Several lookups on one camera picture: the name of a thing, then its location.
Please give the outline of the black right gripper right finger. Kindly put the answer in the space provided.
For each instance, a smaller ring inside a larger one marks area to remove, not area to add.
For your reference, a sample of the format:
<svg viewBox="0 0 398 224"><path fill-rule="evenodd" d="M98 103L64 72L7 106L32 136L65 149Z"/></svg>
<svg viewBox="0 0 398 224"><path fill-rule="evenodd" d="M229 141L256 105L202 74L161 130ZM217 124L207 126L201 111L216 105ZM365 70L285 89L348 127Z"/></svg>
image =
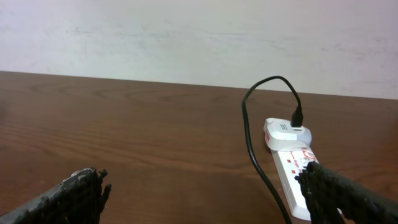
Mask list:
<svg viewBox="0 0 398 224"><path fill-rule="evenodd" d="M295 180L316 224L397 224L397 203L317 162L309 162Z"/></svg>

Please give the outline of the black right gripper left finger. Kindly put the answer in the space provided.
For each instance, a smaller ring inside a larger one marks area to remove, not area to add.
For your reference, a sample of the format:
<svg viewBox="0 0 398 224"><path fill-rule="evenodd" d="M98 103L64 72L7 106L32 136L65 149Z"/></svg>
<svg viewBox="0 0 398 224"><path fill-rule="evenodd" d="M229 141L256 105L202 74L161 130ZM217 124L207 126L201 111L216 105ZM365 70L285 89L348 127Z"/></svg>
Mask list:
<svg viewBox="0 0 398 224"><path fill-rule="evenodd" d="M2 224L100 222L111 185L102 186L108 172L94 167L75 171L52 189L1 215Z"/></svg>

